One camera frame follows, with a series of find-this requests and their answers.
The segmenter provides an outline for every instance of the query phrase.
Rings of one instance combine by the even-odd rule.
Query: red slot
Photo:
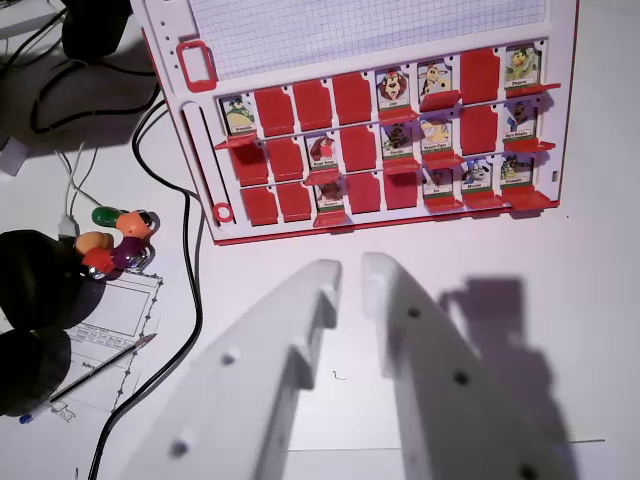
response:
[[[439,168],[452,168],[464,162],[460,155],[456,155],[453,150],[445,152],[423,153],[422,162],[431,170]]]
[[[498,114],[489,105],[460,112],[460,145],[463,155],[493,152],[498,137]]]
[[[424,199],[424,204],[431,213],[446,212],[464,207],[464,203],[457,200],[453,195],[435,198],[427,197]]]
[[[347,175],[347,195],[352,213],[380,211],[380,182],[372,173]]]
[[[485,208],[497,208],[504,205],[504,200],[500,195],[496,195],[492,191],[476,192],[476,193],[463,193],[462,199],[467,206],[476,210],[482,210]]]
[[[296,83],[293,95],[302,130],[331,127],[331,96],[320,80]]]
[[[302,178],[302,152],[291,138],[276,138],[267,142],[269,163],[276,182]]]
[[[256,90],[254,93],[260,123],[267,137],[293,133],[293,108],[289,95],[280,87]]]
[[[546,195],[538,192],[533,185],[503,188],[502,198],[518,211],[542,210],[551,206],[552,203]]]
[[[418,177],[415,173],[384,176],[384,196],[387,208],[415,207],[418,200]]]
[[[490,102],[498,98],[500,58],[493,49],[482,48],[460,55],[462,103]]]
[[[458,103],[458,100],[460,100],[461,97],[462,94],[458,90],[425,95],[422,103],[420,104],[420,111],[431,112],[432,110],[452,108],[456,103]]]
[[[376,168],[376,139],[369,128],[362,125],[341,130],[340,143],[347,172]]]
[[[527,85],[519,88],[510,88],[507,90],[507,98],[513,97],[522,97],[524,95],[538,95],[542,92],[546,92],[547,90],[552,90],[554,88],[560,88],[562,84],[560,83],[550,83],[549,85]]]
[[[338,75],[332,82],[340,125],[371,120],[369,82],[359,72]]]
[[[271,225],[278,222],[276,199],[267,187],[240,190],[251,225]]]
[[[267,183],[269,172],[262,149],[255,143],[229,150],[233,169],[242,187]]]
[[[300,183],[276,185],[280,211],[285,222],[297,222],[311,218],[309,191]]]

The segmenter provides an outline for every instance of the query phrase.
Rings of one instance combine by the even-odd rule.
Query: white desk surface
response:
[[[480,333],[474,338],[488,342],[480,350],[545,430],[557,433],[561,418],[571,440],[605,439],[611,451],[611,478],[637,478],[640,228],[635,223],[637,187],[632,179],[638,169],[640,6],[632,0],[617,7],[598,4],[604,5],[604,0],[581,3],[559,208],[537,218],[469,218],[229,247],[215,247],[205,232],[200,271],[205,327],[192,355],[307,262],[324,257],[343,263],[338,328],[325,335],[317,388],[301,399],[291,449],[399,447],[391,384],[380,376],[374,325],[363,318],[360,298],[360,256],[382,251],[405,265],[434,298],[464,290],[469,278],[498,277],[512,286],[521,284],[520,339],[510,333],[500,342]],[[136,30],[129,25],[129,40]],[[30,76],[33,73],[26,70],[10,85]],[[28,97],[24,105],[30,104],[33,97],[24,97]],[[21,101],[12,97],[5,105],[14,108]],[[24,113],[16,114],[12,122],[25,118]],[[83,125],[90,129],[92,121]],[[165,178],[192,185],[168,116],[145,137],[142,154]],[[83,166],[88,163],[89,155],[83,157]],[[28,160],[17,178],[2,179],[0,230],[35,228],[55,236],[66,178],[58,160],[45,152]],[[157,257],[148,269],[165,279],[158,304],[159,335],[144,352],[150,374],[179,348],[193,325],[181,254],[182,198],[142,172],[126,138],[100,148],[86,190],[103,203],[145,208],[161,217],[161,229],[152,238]],[[79,198],[75,216],[83,230],[95,228],[90,211],[91,206]],[[194,217],[193,235],[198,214]],[[494,291],[483,303],[509,304],[513,299],[505,300],[508,293],[508,289]],[[453,317],[467,333],[463,310],[454,308]],[[473,305],[468,311],[471,317],[482,316]],[[513,331],[518,319],[508,318],[509,314],[486,331]],[[334,370],[347,380],[336,380]],[[118,424],[103,457],[101,478],[117,478],[181,372],[183,368]],[[0,419],[0,430],[7,421]],[[96,421],[95,437],[86,438],[86,451],[76,455],[92,455],[100,427]],[[7,478],[36,478],[36,467],[43,461],[46,455],[31,455],[25,461],[25,453],[16,450],[12,439],[0,435],[0,471],[11,472]]]

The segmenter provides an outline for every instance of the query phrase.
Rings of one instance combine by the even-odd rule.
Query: cartoon character picture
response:
[[[448,168],[426,170],[422,180],[423,197],[444,197],[453,195],[453,174]]]
[[[500,185],[503,187],[530,185],[533,181],[533,158],[522,155],[504,155],[500,168]]]
[[[441,152],[451,148],[451,122],[442,118],[420,119],[424,138],[420,141],[422,152]]]
[[[256,129],[255,117],[248,100],[240,96],[224,98],[220,101],[227,119],[229,133],[245,133]]]
[[[313,187],[320,213],[344,209],[342,187],[338,182]]]
[[[420,88],[420,101],[430,93],[448,92],[451,90],[451,70],[443,60],[418,65],[418,84]]]
[[[489,190],[491,188],[491,166],[484,158],[467,160],[462,175],[462,190]]]
[[[507,49],[505,88],[538,83],[540,55],[533,45],[520,45]]]
[[[307,150],[311,170],[333,168],[338,165],[334,154],[334,140],[326,135],[320,137],[307,137]]]
[[[413,154],[411,127],[404,123],[394,123],[381,127],[382,156],[384,158],[403,157]]]
[[[505,108],[507,109],[505,140],[521,140],[535,136],[536,111],[530,101],[505,105]]]
[[[409,82],[400,69],[376,72],[376,85],[380,110],[409,104]]]

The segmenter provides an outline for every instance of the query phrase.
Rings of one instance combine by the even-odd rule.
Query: black object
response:
[[[68,58],[90,62],[116,51],[131,15],[129,0],[62,3],[68,9],[62,24],[62,46]]]
[[[35,230],[0,234],[0,308],[13,328],[65,321],[82,286],[80,262],[72,245]]]

